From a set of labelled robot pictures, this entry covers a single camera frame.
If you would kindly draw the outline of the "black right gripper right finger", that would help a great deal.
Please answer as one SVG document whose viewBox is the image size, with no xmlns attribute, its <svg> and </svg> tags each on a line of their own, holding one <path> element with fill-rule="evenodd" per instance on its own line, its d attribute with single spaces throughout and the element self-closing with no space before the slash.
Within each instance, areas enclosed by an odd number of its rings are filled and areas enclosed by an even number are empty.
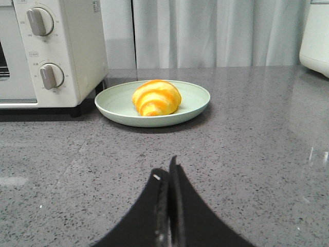
<svg viewBox="0 0 329 247">
<path fill-rule="evenodd" d="M 169 165 L 172 246 L 253 246 L 203 201 L 173 156 Z"/>
</svg>

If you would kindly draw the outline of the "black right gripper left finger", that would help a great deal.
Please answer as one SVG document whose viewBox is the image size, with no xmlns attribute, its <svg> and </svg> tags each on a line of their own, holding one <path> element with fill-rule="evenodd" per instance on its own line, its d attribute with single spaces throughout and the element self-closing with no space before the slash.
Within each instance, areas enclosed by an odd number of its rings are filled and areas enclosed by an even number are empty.
<svg viewBox="0 0 329 247">
<path fill-rule="evenodd" d="M 169 174 L 152 169 L 137 201 L 94 246 L 168 246 Z"/>
</svg>

